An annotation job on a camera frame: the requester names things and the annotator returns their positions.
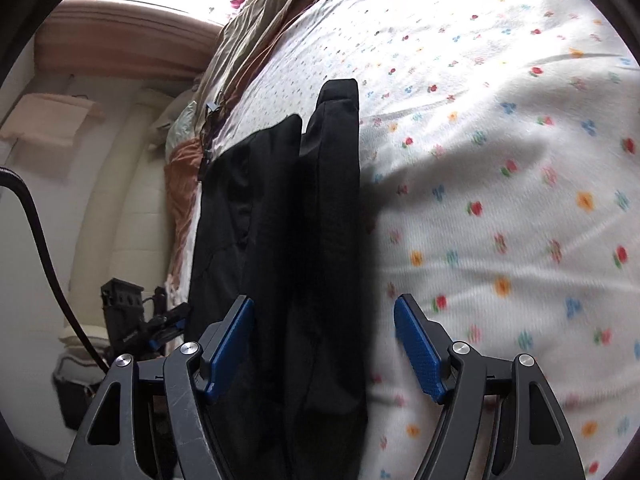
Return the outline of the rust orange blanket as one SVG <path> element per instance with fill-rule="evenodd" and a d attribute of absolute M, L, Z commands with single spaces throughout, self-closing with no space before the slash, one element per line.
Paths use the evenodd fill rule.
<path fill-rule="evenodd" d="M 198 170 L 204 153 L 204 129 L 207 116 L 212 114 L 216 120 L 221 120 L 230 114 L 248 85 L 267 63 L 280 37 L 292 26 L 299 15 L 302 15 L 316 1 L 318 0 L 290 0 L 281 14 L 271 23 L 264 36 L 258 40 L 238 73 L 224 85 L 216 100 L 206 102 L 206 106 L 212 104 L 219 110 L 209 112 L 205 109 L 203 113 L 199 113 L 196 108 L 196 137 L 178 145 L 170 157 L 166 158 L 164 173 L 167 205 L 175 223 L 175 245 L 170 255 L 166 281 L 169 288 L 176 289 L 181 282 L 186 242 L 195 207 Z"/>

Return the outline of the white floral bed sheet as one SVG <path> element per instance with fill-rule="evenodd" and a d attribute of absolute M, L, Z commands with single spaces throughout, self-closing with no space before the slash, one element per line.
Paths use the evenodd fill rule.
<path fill-rule="evenodd" d="M 437 406 L 393 328 L 408 292 L 488 356 L 531 354 L 589 479 L 639 428 L 639 66 L 589 0 L 320 0 L 214 145 L 328 79 L 360 95 L 363 281 L 373 316 L 360 474 L 409 479 Z"/>

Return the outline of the light green pillow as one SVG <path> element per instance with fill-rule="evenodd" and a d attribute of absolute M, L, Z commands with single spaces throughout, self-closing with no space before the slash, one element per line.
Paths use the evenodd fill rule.
<path fill-rule="evenodd" d="M 166 158 L 170 157 L 178 145 L 196 137 L 195 115 L 197 107 L 197 102 L 190 101 L 169 127 L 165 141 Z"/>

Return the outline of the cream leather headboard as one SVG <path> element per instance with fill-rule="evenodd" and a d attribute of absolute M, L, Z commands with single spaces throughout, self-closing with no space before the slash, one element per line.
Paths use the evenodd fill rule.
<path fill-rule="evenodd" d="M 111 278 L 145 292 L 165 284 L 172 221 L 165 191 L 165 154 L 149 128 L 172 101 L 138 92 L 96 179 L 76 244 L 67 300 L 98 350 L 108 346 L 100 289 Z"/>

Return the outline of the pink brown curtain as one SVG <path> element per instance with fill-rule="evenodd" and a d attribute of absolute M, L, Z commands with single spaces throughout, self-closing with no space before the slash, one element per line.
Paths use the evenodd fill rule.
<path fill-rule="evenodd" d="M 191 80 L 203 73 L 221 26 L 131 0 L 63 0 L 35 33 L 43 73 Z"/>

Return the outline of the beige hanging cloth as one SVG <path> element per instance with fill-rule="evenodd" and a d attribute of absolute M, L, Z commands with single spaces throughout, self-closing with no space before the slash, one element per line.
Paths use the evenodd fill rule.
<path fill-rule="evenodd" d="M 86 98 L 24 94 L 1 126 L 1 140 L 19 140 L 42 148 L 72 148 L 86 122 L 103 118 L 102 106 Z"/>

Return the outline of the black garment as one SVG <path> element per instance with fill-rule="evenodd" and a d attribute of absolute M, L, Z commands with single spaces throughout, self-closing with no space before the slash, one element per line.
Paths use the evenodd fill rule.
<path fill-rule="evenodd" d="M 367 428 L 359 96 L 326 82 L 308 120 L 252 133 L 202 184 L 186 336 L 239 296 L 250 332 L 208 426 L 238 479 L 353 479 Z"/>

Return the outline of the beige duvet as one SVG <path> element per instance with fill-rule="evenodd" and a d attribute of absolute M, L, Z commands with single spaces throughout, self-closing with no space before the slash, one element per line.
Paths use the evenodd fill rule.
<path fill-rule="evenodd" d="M 192 100 L 203 113 L 207 101 L 215 101 L 224 85 L 235 76 L 264 36 L 274 19 L 290 0 L 246 0 L 239 14 L 224 26 L 214 55 Z"/>

